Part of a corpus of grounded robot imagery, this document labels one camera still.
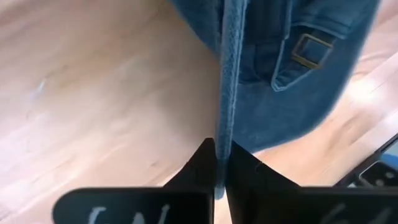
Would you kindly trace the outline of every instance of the blue denim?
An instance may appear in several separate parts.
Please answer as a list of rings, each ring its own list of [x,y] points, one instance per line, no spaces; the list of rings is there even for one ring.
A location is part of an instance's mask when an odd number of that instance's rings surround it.
[[[220,56],[221,179],[232,140],[256,152],[297,139],[325,119],[379,5],[379,0],[172,1]]]

